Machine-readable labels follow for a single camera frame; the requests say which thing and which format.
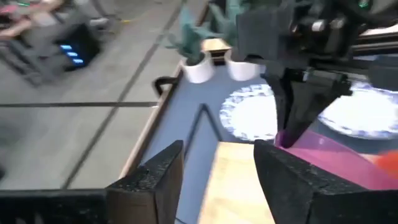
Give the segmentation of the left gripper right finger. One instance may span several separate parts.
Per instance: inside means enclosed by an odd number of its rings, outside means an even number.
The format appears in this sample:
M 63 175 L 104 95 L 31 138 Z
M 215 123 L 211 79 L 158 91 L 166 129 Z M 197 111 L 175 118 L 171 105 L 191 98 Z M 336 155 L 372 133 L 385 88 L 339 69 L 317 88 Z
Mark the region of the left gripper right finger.
M 276 223 L 366 223 L 354 196 L 362 187 L 263 140 L 254 142 L 254 161 Z

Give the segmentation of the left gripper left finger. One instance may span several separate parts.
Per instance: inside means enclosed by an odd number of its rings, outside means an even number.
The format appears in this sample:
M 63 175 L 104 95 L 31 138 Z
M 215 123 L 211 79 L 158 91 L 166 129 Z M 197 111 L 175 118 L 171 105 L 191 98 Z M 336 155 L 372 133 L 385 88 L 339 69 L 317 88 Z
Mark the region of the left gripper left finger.
M 174 141 L 107 187 L 108 222 L 174 224 L 183 179 L 183 141 Z

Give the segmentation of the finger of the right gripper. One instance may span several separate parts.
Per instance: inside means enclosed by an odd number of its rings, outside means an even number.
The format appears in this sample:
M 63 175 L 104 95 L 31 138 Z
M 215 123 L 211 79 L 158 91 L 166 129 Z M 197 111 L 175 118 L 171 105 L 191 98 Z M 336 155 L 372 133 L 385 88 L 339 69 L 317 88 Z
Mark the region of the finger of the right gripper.
M 238 15 L 238 58 L 295 63 L 295 53 L 288 49 L 294 15 L 293 5 L 260 7 Z
M 344 75 L 285 72 L 269 75 L 268 85 L 274 92 L 282 147 L 292 147 L 324 109 L 340 96 L 352 94 L 351 82 Z

